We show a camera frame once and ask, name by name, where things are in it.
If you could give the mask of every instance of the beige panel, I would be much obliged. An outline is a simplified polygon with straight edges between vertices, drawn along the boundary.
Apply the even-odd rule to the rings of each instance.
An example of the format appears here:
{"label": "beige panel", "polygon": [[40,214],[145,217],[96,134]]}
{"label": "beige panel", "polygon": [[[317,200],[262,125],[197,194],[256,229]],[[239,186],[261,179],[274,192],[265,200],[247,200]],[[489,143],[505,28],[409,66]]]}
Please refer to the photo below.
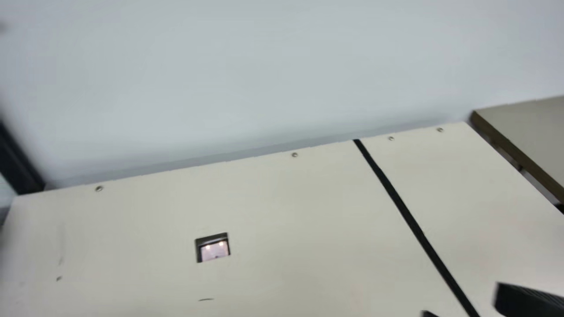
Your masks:
{"label": "beige panel", "polygon": [[564,215],[467,124],[363,139],[484,316],[496,282],[564,295]]}
{"label": "beige panel", "polygon": [[564,96],[476,112],[560,185],[564,184]]}
{"label": "beige panel", "polygon": [[353,142],[297,152],[18,197],[0,315],[465,315]]}

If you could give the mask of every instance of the tan board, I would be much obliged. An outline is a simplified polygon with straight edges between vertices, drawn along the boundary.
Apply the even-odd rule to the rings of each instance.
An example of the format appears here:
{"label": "tan board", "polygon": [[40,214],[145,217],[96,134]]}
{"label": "tan board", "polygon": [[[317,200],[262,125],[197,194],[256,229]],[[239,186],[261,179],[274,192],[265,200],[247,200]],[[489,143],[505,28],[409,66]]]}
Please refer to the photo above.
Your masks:
{"label": "tan board", "polygon": [[496,282],[564,295],[564,215],[467,124],[363,139],[482,317]]}
{"label": "tan board", "polygon": [[352,141],[296,152],[17,197],[0,316],[465,316]]}

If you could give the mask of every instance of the black strip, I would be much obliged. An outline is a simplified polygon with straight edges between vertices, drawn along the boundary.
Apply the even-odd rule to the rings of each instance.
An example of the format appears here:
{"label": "black strip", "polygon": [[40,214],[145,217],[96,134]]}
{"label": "black strip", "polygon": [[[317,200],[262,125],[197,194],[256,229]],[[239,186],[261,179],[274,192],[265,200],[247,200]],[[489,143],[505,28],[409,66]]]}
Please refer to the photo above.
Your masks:
{"label": "black strip", "polygon": [[41,192],[45,182],[0,122],[0,173],[18,195]]}
{"label": "black strip", "polygon": [[451,273],[448,271],[443,261],[440,260],[439,255],[436,253],[435,249],[433,249],[433,246],[431,246],[431,244],[425,237],[423,230],[421,230],[421,227],[419,227],[419,225],[415,221],[415,218],[411,215],[409,209],[407,209],[407,206],[403,202],[402,198],[399,196],[394,186],[390,183],[390,180],[386,177],[386,174],[384,174],[382,169],[380,169],[380,167],[378,167],[376,162],[374,162],[374,159],[372,158],[372,156],[370,156],[370,153],[368,153],[368,151],[366,150],[366,148],[364,147],[364,145],[360,140],[354,140],[354,143],[356,144],[356,146],[360,150],[360,153],[362,153],[364,159],[366,159],[366,162],[368,163],[368,165],[370,165],[370,167],[372,168],[372,170],[374,171],[374,173],[376,174],[376,176],[378,177],[378,179],[380,180],[380,182],[388,192],[388,195],[390,195],[390,198],[394,201],[399,212],[402,214],[403,219],[407,222],[407,225],[411,229],[411,232],[413,232],[413,234],[417,238],[417,241],[419,241],[419,243],[423,247],[423,250],[425,250],[427,256],[429,257],[429,259],[431,259],[431,261],[439,271],[440,275],[443,277],[444,281],[447,283],[452,293],[454,293],[456,299],[458,299],[458,301],[460,302],[460,304],[462,305],[468,316],[479,317],[478,312],[476,311],[476,309],[474,309],[474,306],[472,306],[466,295],[464,295],[464,292],[462,291],[460,286],[456,283],[454,277],[452,277]]}
{"label": "black strip", "polygon": [[495,309],[506,317],[562,317],[564,297],[536,289],[498,283]]}

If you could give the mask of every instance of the square opening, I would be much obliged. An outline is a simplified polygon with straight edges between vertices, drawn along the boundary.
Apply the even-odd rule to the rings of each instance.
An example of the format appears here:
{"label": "square opening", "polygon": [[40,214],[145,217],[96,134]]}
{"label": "square opening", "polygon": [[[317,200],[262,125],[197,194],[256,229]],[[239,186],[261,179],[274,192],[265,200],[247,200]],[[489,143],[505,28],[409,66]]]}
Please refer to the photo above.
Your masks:
{"label": "square opening", "polygon": [[196,239],[198,263],[223,258],[230,254],[227,232]]}

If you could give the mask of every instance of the scratch mark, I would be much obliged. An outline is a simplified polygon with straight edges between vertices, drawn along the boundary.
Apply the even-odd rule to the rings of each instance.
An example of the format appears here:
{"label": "scratch mark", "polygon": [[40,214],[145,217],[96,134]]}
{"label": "scratch mark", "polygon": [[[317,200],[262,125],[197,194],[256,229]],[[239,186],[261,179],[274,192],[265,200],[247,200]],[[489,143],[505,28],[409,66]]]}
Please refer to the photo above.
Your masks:
{"label": "scratch mark", "polygon": [[57,227],[58,238],[59,238],[59,266],[62,266],[65,262],[65,255],[67,253],[67,234],[65,230],[65,224],[61,223]]}

